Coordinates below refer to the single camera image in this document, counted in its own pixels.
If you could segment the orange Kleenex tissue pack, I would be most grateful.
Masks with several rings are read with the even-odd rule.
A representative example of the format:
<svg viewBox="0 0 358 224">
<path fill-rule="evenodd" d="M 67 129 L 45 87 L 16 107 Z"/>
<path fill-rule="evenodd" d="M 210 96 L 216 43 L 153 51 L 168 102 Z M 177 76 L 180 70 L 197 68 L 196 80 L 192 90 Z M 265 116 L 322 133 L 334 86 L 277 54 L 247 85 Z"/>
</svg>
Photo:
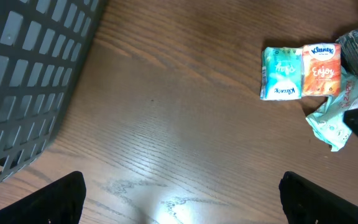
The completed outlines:
<svg viewBox="0 0 358 224">
<path fill-rule="evenodd" d="M 303 46 L 303 96 L 338 96 L 341 91 L 341 46 L 319 43 Z"/>
</svg>

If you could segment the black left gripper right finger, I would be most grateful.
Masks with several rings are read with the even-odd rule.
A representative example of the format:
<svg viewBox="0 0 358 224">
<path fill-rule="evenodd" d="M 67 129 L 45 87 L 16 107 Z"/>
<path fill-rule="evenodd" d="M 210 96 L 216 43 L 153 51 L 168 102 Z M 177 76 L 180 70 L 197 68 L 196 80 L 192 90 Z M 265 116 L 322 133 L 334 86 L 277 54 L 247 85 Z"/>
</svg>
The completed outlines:
<svg viewBox="0 0 358 224">
<path fill-rule="evenodd" d="M 288 223 L 358 224 L 358 206 L 292 171 L 284 173 L 279 190 Z"/>
</svg>

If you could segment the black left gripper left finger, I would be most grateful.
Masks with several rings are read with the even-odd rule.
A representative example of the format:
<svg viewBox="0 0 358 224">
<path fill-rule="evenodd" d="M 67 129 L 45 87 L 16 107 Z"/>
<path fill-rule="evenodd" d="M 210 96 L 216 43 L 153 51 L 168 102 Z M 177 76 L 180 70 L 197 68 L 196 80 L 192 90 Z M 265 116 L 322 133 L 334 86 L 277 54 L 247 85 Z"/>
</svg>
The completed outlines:
<svg viewBox="0 0 358 224">
<path fill-rule="evenodd" d="M 86 197 L 83 174 L 74 171 L 0 210 L 0 224 L 78 224 Z"/>
</svg>

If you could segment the mint green wipes pouch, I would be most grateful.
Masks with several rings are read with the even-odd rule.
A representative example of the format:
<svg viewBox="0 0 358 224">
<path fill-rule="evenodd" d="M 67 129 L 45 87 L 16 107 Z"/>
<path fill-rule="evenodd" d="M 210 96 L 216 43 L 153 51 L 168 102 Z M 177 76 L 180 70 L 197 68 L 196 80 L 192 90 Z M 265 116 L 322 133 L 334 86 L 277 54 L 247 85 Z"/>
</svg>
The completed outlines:
<svg viewBox="0 0 358 224">
<path fill-rule="evenodd" d="M 342 68 L 340 94 L 328 97 L 306 121 L 318 139 L 329 144 L 332 152 L 338 152 L 352 134 L 343 119 L 344 113 L 353 109 L 358 109 L 358 76 Z"/>
</svg>

